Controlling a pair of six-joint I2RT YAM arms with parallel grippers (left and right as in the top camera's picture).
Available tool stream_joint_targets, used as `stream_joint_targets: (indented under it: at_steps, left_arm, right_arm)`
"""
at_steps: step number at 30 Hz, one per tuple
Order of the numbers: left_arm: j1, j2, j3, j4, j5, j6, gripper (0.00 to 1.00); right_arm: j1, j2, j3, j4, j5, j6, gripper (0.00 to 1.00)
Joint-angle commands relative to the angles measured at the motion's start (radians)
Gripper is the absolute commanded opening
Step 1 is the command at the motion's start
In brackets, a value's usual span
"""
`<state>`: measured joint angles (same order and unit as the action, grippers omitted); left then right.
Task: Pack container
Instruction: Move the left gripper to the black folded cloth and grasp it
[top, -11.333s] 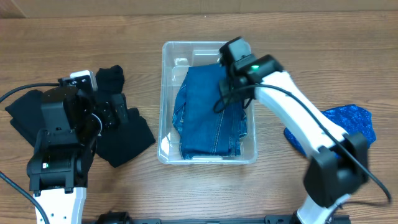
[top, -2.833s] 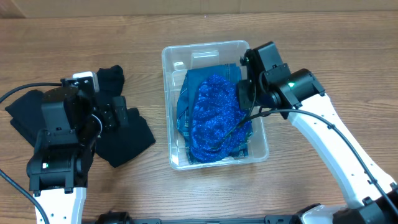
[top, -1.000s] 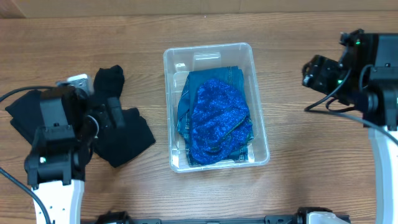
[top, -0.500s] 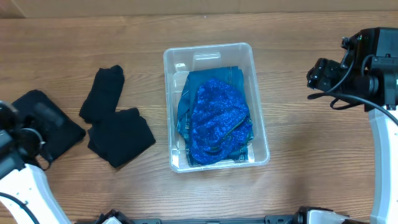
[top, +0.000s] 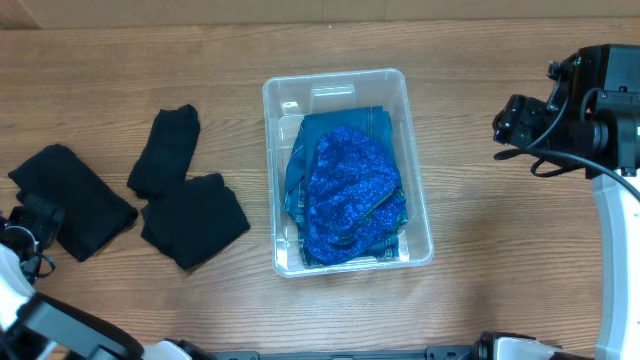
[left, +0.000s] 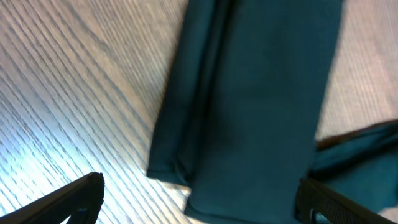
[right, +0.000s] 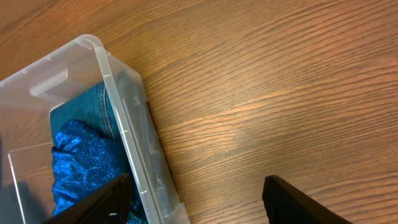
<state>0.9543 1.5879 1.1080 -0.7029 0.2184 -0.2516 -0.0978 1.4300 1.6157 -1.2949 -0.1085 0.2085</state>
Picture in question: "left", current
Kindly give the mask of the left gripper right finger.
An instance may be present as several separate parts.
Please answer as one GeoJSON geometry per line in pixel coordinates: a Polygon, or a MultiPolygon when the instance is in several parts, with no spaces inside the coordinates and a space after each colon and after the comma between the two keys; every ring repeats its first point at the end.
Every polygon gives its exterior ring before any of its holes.
{"type": "Polygon", "coordinates": [[[295,218],[304,224],[394,224],[312,179],[300,181],[295,218]]]}

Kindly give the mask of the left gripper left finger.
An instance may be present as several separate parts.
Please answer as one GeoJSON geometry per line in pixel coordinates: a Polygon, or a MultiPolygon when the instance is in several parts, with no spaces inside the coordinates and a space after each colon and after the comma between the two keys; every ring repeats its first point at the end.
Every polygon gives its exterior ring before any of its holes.
{"type": "Polygon", "coordinates": [[[1,224],[95,224],[104,202],[104,177],[91,172],[1,217],[1,224]]]}

